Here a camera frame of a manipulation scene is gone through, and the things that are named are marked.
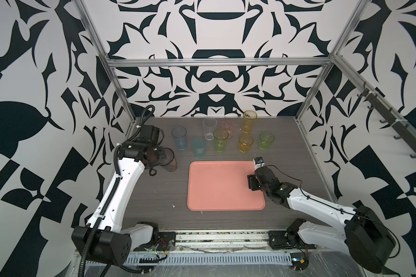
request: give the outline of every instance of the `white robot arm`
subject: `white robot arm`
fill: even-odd
[[[315,244],[350,255],[363,268],[380,273],[396,245],[389,230],[365,206],[345,207],[316,197],[288,182],[281,183],[261,157],[255,158],[255,174],[248,176],[248,187],[263,191],[274,203],[301,211],[330,225],[322,226],[296,219],[284,237],[270,236],[273,249]]]
[[[104,218],[100,222],[100,225],[97,226],[99,229],[107,229],[108,231],[110,230],[115,233],[120,233],[122,230],[123,215],[125,214],[129,198],[133,193],[137,180],[139,180],[140,175],[145,169],[145,165],[141,161],[135,161],[135,159],[132,158],[122,158],[118,161],[118,163],[121,170],[121,180],[108,208],[106,209]],[[90,228],[94,227],[97,218],[99,218],[102,205],[108,199],[116,177],[117,174],[115,173],[99,206],[95,210],[94,214],[89,218],[87,223],[90,224]]]

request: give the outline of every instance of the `pink plastic tray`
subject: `pink plastic tray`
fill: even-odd
[[[252,161],[198,161],[189,166],[188,208],[193,211],[261,210],[261,191],[248,188]]]

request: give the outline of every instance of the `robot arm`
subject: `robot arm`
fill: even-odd
[[[153,242],[153,234],[158,234],[154,223],[137,224],[129,233],[121,234],[121,230],[126,206],[140,175],[144,169],[149,169],[154,176],[153,168],[166,162],[165,151],[158,143],[159,132],[157,127],[143,125],[136,140],[125,141],[117,147],[119,151],[114,162],[118,164],[120,175],[114,173],[86,226],[75,227],[71,236],[80,254],[83,256],[85,252],[86,260],[121,266],[131,249]],[[92,242],[89,249],[85,249],[88,239]]]
[[[297,219],[284,239],[270,246],[316,244],[349,254],[363,268],[380,273],[396,243],[377,215],[365,206],[357,209],[332,203],[288,182],[279,182],[261,157],[255,158],[255,174],[248,176],[251,190],[263,191],[274,203],[301,211],[330,225]]]

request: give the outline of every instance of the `hook rack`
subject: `hook rack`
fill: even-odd
[[[369,91],[363,85],[364,91],[358,97],[365,97],[371,104],[369,109],[376,109],[384,118],[381,123],[388,123],[399,136],[394,136],[395,140],[403,139],[415,152],[411,154],[412,159],[416,159],[416,129],[406,120],[396,109],[394,109],[378,92]]]

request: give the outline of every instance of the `black cable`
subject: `black cable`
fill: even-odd
[[[165,252],[165,257],[163,257],[163,258],[159,258],[159,259],[152,260],[152,261],[147,260],[147,259],[139,259],[139,263],[147,263],[147,264],[149,264],[149,263],[158,263],[158,262],[161,262],[163,260],[166,260],[166,258],[168,258],[168,255]]]
[[[100,277],[105,277],[106,273],[110,269],[111,265],[106,265],[103,271],[100,273]]]
[[[306,256],[305,252],[302,251],[302,249],[300,249],[299,247],[292,246],[292,245],[290,245],[290,246],[296,248],[297,250],[300,250],[302,252],[303,256],[304,256],[303,259],[306,260],[306,261],[308,261],[308,257]]]
[[[394,236],[394,238],[396,239],[396,241],[398,242],[398,252],[396,253],[396,254],[394,254],[393,256],[391,256],[391,257],[388,257],[389,259],[391,259],[391,258],[395,258],[395,257],[397,257],[398,255],[399,255],[399,252],[401,251],[401,243],[399,242],[399,239],[398,239],[398,237],[387,227],[387,226],[385,226],[384,224],[382,224],[381,222],[377,222],[377,221],[375,221],[375,220],[373,220],[373,219],[369,219],[369,218],[367,218],[367,217],[364,217],[364,216],[360,216],[360,215],[357,215],[356,213],[354,213],[354,214],[352,214],[352,213],[349,213],[349,212],[346,212],[346,211],[344,211],[343,209],[338,209],[338,208],[335,208],[335,207],[333,207],[333,206],[331,206],[331,205],[328,205],[328,204],[326,204],[326,203],[324,203],[324,202],[322,202],[322,201],[319,201],[319,200],[316,200],[316,199],[314,199],[314,198],[311,198],[311,196],[308,196],[308,195],[306,195],[305,194],[305,192],[302,190],[302,180],[299,180],[299,179],[296,179],[296,178],[294,178],[294,177],[291,177],[291,176],[289,176],[289,175],[287,175],[287,174],[285,174],[285,173],[283,173],[280,169],[278,169],[275,165],[272,165],[272,164],[270,164],[270,165],[267,165],[267,166],[273,166],[273,167],[275,167],[280,173],[282,173],[283,175],[285,175],[285,176],[288,176],[288,177],[290,177],[291,179],[294,179],[294,180],[297,180],[297,181],[300,181],[300,184],[299,184],[299,189],[300,189],[300,192],[302,192],[302,194],[303,194],[303,196],[305,196],[306,197],[306,199],[310,199],[310,200],[314,200],[314,201],[316,201],[316,202],[319,202],[319,203],[321,203],[322,205],[325,205],[325,206],[328,206],[328,207],[330,207],[330,208],[333,208],[333,209],[335,209],[335,210],[337,210],[337,211],[339,211],[339,212],[341,212],[341,213],[345,213],[345,214],[350,214],[350,215],[355,215],[355,216],[357,216],[357,217],[360,217],[360,218],[362,218],[362,219],[366,219],[366,220],[370,220],[371,222],[374,222],[374,223],[376,223],[377,225],[379,225],[379,226],[382,226],[382,227],[384,227],[386,230],[388,230],[393,236]]]
[[[114,156],[113,156],[114,168],[116,170],[116,174],[119,176],[121,175],[121,173],[120,173],[120,168],[119,168],[119,164],[117,161],[118,160],[117,155],[119,153],[120,147],[121,145],[117,145],[116,149],[114,150]],[[100,210],[101,216],[105,215],[105,212],[108,209],[108,206],[110,205],[110,202],[114,197],[114,194],[116,193],[117,187],[119,186],[119,182],[120,182],[120,177],[117,177],[116,180],[114,181],[113,188],[111,189],[111,192],[108,195],[108,198],[106,199],[105,203],[103,204],[103,207]],[[94,223],[93,228],[91,229],[89,233],[88,239],[86,239],[86,243],[85,243],[85,246],[83,247],[82,257],[80,259],[80,264],[78,267],[78,277],[83,277],[85,275],[86,257],[88,256],[91,243],[94,240],[95,234],[97,233],[97,230],[101,221],[102,221],[102,217],[98,217]]]
[[[152,108],[152,110],[145,117],[145,113],[146,111],[148,111],[149,108]],[[127,139],[126,141],[132,141],[140,133],[140,128],[145,123],[145,121],[152,116],[155,110],[156,108],[153,105],[148,105],[143,109],[142,113],[140,113],[139,127],[137,128],[136,132],[132,136],[130,136],[129,139]]]

